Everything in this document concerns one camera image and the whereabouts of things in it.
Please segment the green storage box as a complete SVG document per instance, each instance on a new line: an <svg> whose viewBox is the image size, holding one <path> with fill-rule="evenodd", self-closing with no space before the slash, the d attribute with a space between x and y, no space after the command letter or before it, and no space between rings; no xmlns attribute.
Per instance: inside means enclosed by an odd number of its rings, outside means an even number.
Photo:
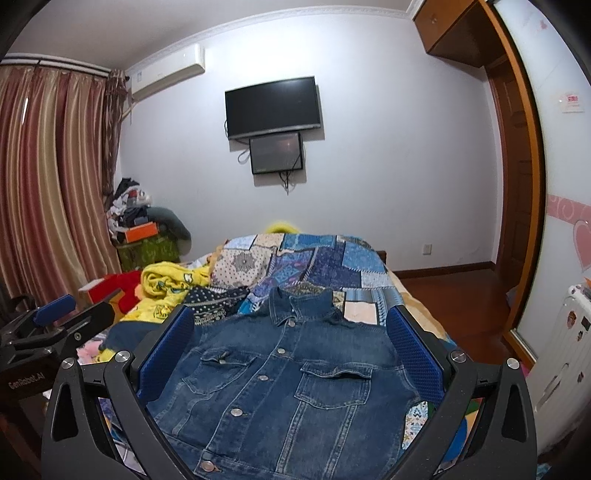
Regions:
<svg viewBox="0 0 591 480"><path fill-rule="evenodd" d="M180 254L176 240L168 234L159 234L116 247L121 270L128 272L166 261L178 262Z"/></svg>

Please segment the white air conditioner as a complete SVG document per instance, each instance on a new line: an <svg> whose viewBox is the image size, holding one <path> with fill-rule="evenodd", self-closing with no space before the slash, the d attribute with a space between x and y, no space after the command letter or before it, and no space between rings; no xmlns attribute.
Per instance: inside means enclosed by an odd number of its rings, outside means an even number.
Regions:
<svg viewBox="0 0 591 480"><path fill-rule="evenodd" d="M204 48L186 46L129 73L131 99L141 101L204 72Z"/></svg>

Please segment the pile of clothes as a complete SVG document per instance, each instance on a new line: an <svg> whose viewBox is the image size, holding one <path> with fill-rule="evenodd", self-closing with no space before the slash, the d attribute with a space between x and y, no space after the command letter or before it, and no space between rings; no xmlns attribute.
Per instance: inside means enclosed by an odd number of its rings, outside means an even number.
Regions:
<svg viewBox="0 0 591 480"><path fill-rule="evenodd" d="M120 243L126 229L148 222L157 225L158 235L168 234L180 242L191 241L190 232L177 215L168 208L154 206L151 197L131 178L119 182L106 211L106 220L114 246L127 244Z"/></svg>

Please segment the yellow duck print blanket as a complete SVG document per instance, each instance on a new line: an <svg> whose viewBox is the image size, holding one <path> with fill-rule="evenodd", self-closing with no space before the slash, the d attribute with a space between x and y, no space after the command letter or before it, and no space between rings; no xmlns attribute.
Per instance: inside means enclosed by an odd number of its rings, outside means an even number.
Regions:
<svg viewBox="0 0 591 480"><path fill-rule="evenodd" d="M140 321L161 324L180 305L193 287L207 287L211 266L187 266L159 262L146 266L134 290L139 301L125 313L121 322Z"/></svg>

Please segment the wooden upper cabinet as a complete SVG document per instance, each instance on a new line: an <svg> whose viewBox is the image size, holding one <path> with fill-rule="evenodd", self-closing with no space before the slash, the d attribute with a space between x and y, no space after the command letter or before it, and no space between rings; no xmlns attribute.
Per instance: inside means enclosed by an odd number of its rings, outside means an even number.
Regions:
<svg viewBox="0 0 591 480"><path fill-rule="evenodd" d="M480 68L505 53L479 1L427 0L414 22L429 55Z"/></svg>

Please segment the blue denim jacket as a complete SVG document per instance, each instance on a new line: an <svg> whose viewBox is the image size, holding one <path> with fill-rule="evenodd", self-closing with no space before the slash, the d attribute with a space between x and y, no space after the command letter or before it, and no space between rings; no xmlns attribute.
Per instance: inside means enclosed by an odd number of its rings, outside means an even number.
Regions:
<svg viewBox="0 0 591 480"><path fill-rule="evenodd" d="M147 410L197 479L380 479L419 399L383 327L273 289L195 327Z"/></svg>

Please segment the black wall television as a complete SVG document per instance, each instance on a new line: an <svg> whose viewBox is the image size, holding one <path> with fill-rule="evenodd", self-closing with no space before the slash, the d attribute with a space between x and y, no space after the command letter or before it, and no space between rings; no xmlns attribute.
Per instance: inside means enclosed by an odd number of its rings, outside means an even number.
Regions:
<svg viewBox="0 0 591 480"><path fill-rule="evenodd" d="M224 100L231 140L322 127L314 76L229 90Z"/></svg>

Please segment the red plush item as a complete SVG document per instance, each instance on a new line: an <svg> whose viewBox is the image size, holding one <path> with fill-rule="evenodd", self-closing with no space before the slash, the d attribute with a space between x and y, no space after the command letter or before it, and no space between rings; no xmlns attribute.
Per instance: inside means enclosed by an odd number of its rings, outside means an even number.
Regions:
<svg viewBox="0 0 591 480"><path fill-rule="evenodd" d="M78 300L83 306L107 301L114 310L115 320L119 321L139 303L141 297L136 293L140 280L140 270L109 274L80 287Z"/></svg>

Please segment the blue patchwork bedspread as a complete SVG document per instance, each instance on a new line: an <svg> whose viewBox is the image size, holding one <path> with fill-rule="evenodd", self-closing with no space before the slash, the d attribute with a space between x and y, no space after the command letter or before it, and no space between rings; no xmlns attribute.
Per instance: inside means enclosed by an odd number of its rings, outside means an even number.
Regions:
<svg viewBox="0 0 591 480"><path fill-rule="evenodd" d="M247 290L240 310L256 310L279 287L295 295L332 292L354 322L384 326L404 299L386 263L365 240L345 235L263 233L231 239L215 255L211 286Z"/></svg>

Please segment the orange box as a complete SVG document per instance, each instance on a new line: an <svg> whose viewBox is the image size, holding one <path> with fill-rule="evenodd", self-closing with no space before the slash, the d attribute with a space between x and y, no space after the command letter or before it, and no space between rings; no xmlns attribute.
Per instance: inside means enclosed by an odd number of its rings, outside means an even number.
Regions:
<svg viewBox="0 0 591 480"><path fill-rule="evenodd" d="M134 243L146 238L156 236L158 234L158 227L154 222L144 223L123 232L123 238L120 243Z"/></svg>

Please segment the beige fleece blanket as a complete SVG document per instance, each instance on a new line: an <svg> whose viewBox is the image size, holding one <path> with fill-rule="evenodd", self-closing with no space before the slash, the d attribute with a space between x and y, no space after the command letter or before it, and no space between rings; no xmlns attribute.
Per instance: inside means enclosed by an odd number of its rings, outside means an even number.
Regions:
<svg viewBox="0 0 591 480"><path fill-rule="evenodd" d="M388 271L388 275L394 283L394 287L402 295L404 305L408 311L414 316L419 325L426 331L436 335L439 339L450 341L451 337L444 329L443 325L431 314L429 309L417 298L415 298L410 291L404 286L402 281L392 271Z"/></svg>

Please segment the striped red gold curtain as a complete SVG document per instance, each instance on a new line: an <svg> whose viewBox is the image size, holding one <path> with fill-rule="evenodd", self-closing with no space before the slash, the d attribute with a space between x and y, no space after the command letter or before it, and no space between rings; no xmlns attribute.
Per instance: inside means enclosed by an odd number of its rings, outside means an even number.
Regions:
<svg viewBox="0 0 591 480"><path fill-rule="evenodd" d="M1 278L44 304L120 270L107 227L122 102L113 81L1 69Z"/></svg>

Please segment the wooden wardrobe door frame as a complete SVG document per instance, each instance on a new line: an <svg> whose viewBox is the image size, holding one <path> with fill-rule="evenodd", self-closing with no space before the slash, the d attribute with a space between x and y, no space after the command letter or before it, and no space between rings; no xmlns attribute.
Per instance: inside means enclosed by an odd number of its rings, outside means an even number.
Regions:
<svg viewBox="0 0 591 480"><path fill-rule="evenodd" d="M502 152L503 209L496 273L513 294L502 340L531 368L533 348L517 332L532 292L544 227L546 169L538 110L525 65L493 1L480 3L501 53L486 63Z"/></svg>

